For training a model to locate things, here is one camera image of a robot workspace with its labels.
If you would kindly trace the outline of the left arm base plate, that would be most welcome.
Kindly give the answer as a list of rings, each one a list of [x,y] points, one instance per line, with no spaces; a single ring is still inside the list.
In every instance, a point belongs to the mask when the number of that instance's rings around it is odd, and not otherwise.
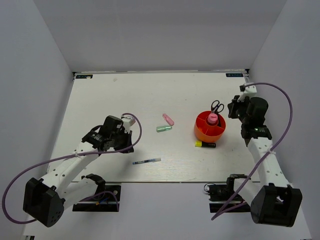
[[[81,201],[73,205],[73,212],[88,212],[88,213],[117,213],[120,209],[122,186],[119,184],[105,185],[105,191],[99,196],[96,196],[87,201]]]

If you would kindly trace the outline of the black handled scissors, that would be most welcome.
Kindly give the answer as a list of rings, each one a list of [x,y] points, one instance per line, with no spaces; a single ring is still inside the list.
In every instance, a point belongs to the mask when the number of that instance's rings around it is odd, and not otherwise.
[[[214,100],[211,104],[211,113],[219,114],[224,110],[225,106],[223,103],[220,103],[219,100]]]

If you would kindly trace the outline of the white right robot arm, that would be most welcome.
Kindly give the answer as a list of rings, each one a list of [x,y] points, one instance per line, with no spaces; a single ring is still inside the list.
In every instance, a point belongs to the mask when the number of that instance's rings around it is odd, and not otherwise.
[[[228,117],[241,122],[241,136],[255,162],[260,185],[249,180],[243,187],[246,176],[237,177],[225,187],[226,195],[233,200],[241,196],[250,206],[251,218],[256,224],[292,227],[303,196],[301,190],[292,187],[286,179],[271,150],[272,135],[265,125],[268,102],[260,97],[235,95],[227,107]]]

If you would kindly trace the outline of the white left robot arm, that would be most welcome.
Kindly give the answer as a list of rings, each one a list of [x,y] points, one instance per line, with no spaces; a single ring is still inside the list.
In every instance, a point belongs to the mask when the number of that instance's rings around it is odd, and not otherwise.
[[[102,125],[93,127],[52,172],[40,179],[31,178],[25,186],[23,210],[47,228],[55,225],[65,209],[83,199],[105,196],[105,180],[96,174],[73,180],[102,154],[134,152],[131,127],[138,122],[132,114],[120,118],[109,115]]]

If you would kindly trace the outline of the yellow capped black highlighter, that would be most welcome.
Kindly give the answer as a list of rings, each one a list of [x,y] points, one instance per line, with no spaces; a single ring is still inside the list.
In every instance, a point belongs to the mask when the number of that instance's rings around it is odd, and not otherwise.
[[[198,148],[216,148],[216,143],[214,143],[214,142],[204,142],[204,141],[197,140],[195,142],[195,147],[198,147]]]

